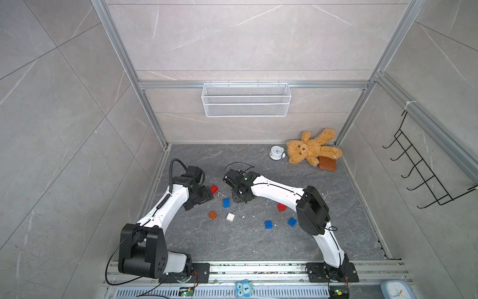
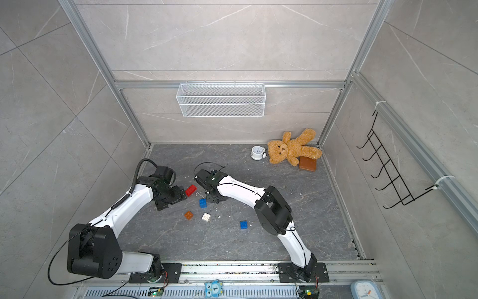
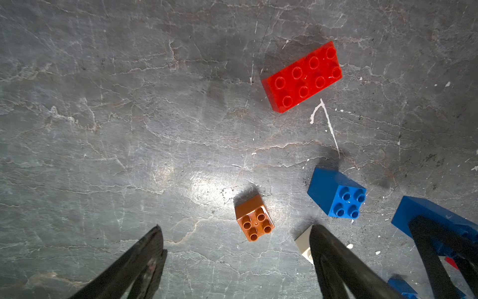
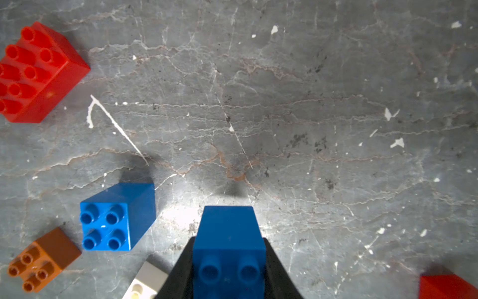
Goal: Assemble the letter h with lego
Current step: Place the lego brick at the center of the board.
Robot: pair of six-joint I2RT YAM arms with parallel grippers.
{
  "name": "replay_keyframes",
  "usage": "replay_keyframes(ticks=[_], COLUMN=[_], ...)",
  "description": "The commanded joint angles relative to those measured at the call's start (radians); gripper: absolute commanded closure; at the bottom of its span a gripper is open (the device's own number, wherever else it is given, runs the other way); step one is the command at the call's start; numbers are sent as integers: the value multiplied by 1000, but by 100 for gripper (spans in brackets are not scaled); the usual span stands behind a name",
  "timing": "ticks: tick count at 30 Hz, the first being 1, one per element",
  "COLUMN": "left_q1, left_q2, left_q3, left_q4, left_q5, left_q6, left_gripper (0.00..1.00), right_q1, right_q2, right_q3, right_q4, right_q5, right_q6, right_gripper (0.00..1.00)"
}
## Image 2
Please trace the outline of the red long lego brick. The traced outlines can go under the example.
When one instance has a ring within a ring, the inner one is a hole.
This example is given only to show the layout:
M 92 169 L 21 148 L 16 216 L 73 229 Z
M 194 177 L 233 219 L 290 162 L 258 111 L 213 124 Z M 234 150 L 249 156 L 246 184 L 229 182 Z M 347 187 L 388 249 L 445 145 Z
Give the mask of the red long lego brick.
M 187 197 L 192 196 L 197 190 L 197 187 L 195 185 L 191 185 L 188 187 L 185 191 L 185 194 Z

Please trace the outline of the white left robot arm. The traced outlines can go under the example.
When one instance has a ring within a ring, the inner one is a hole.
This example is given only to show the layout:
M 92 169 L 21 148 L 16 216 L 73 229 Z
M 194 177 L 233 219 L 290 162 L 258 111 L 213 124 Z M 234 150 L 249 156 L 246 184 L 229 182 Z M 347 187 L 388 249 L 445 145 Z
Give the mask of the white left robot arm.
M 136 176 L 133 187 L 107 211 L 88 224 L 77 224 L 69 234 L 67 270 L 71 274 L 109 279 L 118 274 L 138 274 L 154 283 L 164 275 L 158 254 L 127 252 L 118 236 L 130 220 L 153 202 L 161 211 L 187 198 L 181 186 L 175 186 L 175 172 L 157 166 L 150 176 Z

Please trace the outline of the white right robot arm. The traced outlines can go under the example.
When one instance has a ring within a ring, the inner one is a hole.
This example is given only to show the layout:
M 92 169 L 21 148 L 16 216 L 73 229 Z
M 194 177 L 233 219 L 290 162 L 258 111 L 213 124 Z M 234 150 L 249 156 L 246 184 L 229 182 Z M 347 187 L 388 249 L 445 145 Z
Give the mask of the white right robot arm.
M 205 189 L 206 199 L 219 203 L 232 198 L 254 208 L 258 220 L 268 233 L 275 235 L 287 250 L 295 267 L 294 280 L 309 281 L 317 259 L 300 238 L 291 207 L 273 186 L 257 188 L 247 185 L 222 171 L 199 170 L 194 180 Z

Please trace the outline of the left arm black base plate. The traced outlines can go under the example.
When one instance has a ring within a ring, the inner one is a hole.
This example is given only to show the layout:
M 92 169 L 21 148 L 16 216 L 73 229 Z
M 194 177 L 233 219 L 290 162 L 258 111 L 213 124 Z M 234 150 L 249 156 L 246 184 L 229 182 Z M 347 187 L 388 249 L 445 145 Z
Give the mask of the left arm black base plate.
M 131 274 L 129 283 L 131 284 L 162 284 L 164 282 L 176 284 L 182 270 L 181 263 L 165 263 L 156 267 L 147 273 Z

